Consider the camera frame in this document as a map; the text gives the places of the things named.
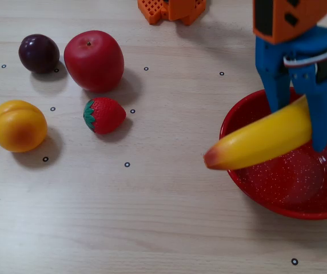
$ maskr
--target strawberry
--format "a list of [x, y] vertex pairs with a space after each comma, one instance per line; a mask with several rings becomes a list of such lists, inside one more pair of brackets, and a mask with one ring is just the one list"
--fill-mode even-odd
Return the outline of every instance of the strawberry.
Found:
[[126, 117], [124, 108], [110, 98], [89, 100], [83, 111], [87, 126], [97, 134], [107, 134], [119, 127]]

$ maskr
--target dark purple plum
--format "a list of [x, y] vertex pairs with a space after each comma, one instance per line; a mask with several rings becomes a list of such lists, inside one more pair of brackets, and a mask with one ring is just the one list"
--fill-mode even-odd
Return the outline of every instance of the dark purple plum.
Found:
[[59, 61], [59, 49], [52, 39], [42, 34], [25, 37], [19, 48], [21, 63], [31, 72], [47, 73]]

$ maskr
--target white cable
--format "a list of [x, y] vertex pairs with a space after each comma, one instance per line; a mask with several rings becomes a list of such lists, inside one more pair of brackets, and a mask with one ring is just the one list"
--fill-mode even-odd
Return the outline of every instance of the white cable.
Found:
[[314, 63], [319, 63], [327, 60], [327, 52], [315, 57], [303, 59], [303, 60], [288, 60], [286, 56], [283, 57], [284, 66], [286, 67], [304, 67]]

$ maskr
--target orange robot part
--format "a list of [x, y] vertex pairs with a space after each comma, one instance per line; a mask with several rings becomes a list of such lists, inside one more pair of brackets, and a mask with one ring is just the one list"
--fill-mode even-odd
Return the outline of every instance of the orange robot part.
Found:
[[297, 38], [327, 15], [327, 0], [253, 0], [254, 33], [272, 44]]
[[138, 0], [138, 7], [151, 25], [180, 19], [189, 26], [205, 11], [206, 0]]

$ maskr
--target bowl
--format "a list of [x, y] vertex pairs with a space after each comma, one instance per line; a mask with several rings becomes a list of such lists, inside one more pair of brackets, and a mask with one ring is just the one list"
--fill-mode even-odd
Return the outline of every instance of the bowl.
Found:
[[[291, 88], [291, 102], [299, 97]], [[264, 90], [248, 95], [227, 114], [220, 139], [269, 114]], [[283, 156], [228, 173], [248, 197], [273, 212], [296, 219], [327, 219], [327, 147], [317, 153], [309, 142]]]

